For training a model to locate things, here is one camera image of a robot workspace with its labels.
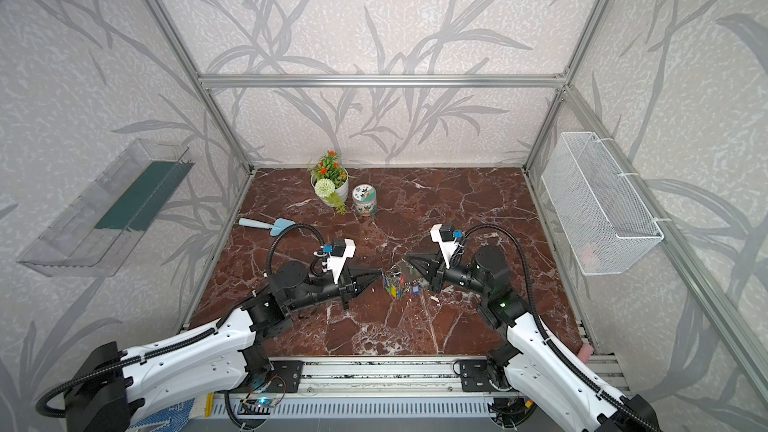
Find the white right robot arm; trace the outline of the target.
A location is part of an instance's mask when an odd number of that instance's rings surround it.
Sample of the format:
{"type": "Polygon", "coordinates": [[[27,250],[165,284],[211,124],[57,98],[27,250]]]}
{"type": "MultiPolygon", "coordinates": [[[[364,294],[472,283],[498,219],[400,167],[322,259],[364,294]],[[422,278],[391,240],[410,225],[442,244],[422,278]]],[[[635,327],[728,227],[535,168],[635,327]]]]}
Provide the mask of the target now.
{"type": "Polygon", "coordinates": [[[452,284],[479,295],[479,314],[505,340],[487,355],[490,385],[501,392],[519,392],[566,431],[659,430],[656,412],[645,399],[628,397],[610,385],[549,331],[536,308],[522,245],[503,227],[491,228],[507,236],[517,251],[524,294],[510,283],[512,269],[502,246],[482,246],[469,262],[463,260],[476,227],[462,232],[437,224],[430,231],[437,252],[406,257],[431,291],[452,284]]]}

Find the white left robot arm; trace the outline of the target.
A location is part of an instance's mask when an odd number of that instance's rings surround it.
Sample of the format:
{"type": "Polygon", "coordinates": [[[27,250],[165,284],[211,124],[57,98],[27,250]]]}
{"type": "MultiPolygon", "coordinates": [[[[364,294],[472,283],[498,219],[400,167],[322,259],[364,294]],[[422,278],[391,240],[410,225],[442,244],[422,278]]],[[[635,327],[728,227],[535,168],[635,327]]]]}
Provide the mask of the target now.
{"type": "Polygon", "coordinates": [[[294,313],[337,301],[347,307],[378,280],[379,269],[351,267],[351,239],[325,242],[313,226],[292,224],[266,256],[266,285],[220,318],[165,340],[125,350],[114,342],[93,350],[75,376],[44,392],[36,412],[62,419],[70,431],[126,431],[148,417],[200,395],[258,389],[274,375],[265,340],[289,329],[294,313]],[[290,233],[306,230],[319,243],[312,264],[273,257],[290,233]],[[315,273],[313,264],[320,265],[315,273]]]}

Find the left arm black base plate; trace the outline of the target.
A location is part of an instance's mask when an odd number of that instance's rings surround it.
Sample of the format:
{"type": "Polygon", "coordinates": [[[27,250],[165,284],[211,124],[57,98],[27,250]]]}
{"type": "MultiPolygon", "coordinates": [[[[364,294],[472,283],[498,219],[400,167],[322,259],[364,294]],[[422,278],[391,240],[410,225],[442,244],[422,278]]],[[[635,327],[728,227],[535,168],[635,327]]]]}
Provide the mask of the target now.
{"type": "Polygon", "coordinates": [[[278,360],[272,362],[273,370],[254,390],[256,394],[295,394],[302,378],[304,362],[278,360]]]}

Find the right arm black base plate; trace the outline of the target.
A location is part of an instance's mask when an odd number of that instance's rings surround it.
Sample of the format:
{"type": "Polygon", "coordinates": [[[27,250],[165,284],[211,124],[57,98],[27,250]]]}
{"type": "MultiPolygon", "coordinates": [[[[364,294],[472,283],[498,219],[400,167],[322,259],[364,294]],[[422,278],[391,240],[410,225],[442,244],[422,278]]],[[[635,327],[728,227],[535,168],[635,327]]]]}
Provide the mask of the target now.
{"type": "Polygon", "coordinates": [[[506,392],[512,389],[501,366],[490,359],[455,362],[463,392],[506,392]]]}

